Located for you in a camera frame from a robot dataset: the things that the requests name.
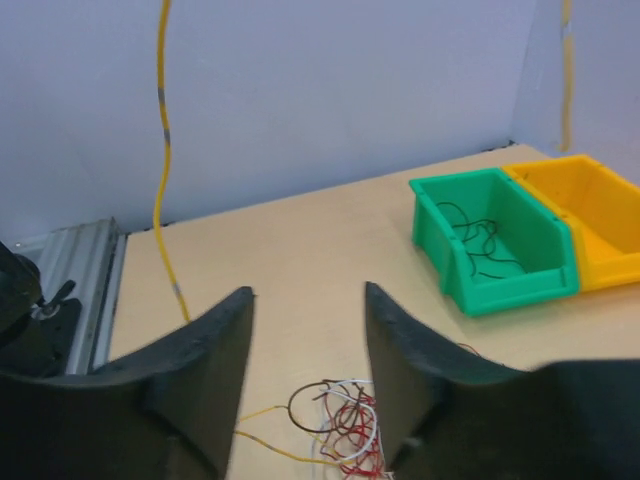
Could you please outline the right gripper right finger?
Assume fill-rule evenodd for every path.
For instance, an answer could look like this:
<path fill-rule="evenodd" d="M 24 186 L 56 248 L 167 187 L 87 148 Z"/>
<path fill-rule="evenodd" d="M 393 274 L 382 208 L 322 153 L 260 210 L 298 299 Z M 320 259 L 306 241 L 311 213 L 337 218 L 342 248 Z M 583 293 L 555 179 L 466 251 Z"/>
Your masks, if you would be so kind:
<path fill-rule="evenodd" d="M 532 371 L 475 355 L 365 286 L 381 442 L 398 479 L 635 479 L 639 363 Z"/>

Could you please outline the green plastic bin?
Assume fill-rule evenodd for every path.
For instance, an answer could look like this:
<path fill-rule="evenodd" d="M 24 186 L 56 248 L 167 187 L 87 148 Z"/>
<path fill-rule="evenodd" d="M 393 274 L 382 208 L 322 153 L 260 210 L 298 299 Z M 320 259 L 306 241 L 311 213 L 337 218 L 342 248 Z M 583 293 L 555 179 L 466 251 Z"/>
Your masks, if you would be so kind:
<path fill-rule="evenodd" d="M 412 179 L 412 242 L 468 316 L 580 290 L 569 227 L 499 168 Z"/>

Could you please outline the yellow plastic bin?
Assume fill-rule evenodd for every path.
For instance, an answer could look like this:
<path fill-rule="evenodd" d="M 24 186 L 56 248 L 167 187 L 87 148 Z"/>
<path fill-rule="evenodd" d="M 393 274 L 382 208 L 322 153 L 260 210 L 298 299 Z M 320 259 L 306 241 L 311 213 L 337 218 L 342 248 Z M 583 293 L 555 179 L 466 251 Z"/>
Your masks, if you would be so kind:
<path fill-rule="evenodd" d="M 583 291 L 639 281 L 638 186 L 587 155 L 503 170 L 568 225 Z"/>

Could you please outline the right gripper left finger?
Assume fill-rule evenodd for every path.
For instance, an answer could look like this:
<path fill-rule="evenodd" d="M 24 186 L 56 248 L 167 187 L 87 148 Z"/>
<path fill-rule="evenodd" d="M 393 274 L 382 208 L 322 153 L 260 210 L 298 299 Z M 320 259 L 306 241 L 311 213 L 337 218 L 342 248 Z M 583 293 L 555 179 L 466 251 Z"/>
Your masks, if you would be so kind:
<path fill-rule="evenodd" d="M 5 479 L 221 479 L 254 314 L 243 286 L 88 375 L 1 377 Z"/>

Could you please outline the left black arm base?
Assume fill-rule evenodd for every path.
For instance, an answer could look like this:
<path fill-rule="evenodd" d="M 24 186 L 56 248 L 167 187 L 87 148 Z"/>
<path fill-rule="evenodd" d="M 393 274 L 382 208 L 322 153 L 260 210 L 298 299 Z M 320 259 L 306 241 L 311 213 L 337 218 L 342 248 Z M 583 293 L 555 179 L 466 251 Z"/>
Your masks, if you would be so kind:
<path fill-rule="evenodd" d="M 82 303 L 65 281 L 47 300 L 40 270 L 29 258 L 1 247 L 1 371 L 33 378 L 62 375 Z"/>

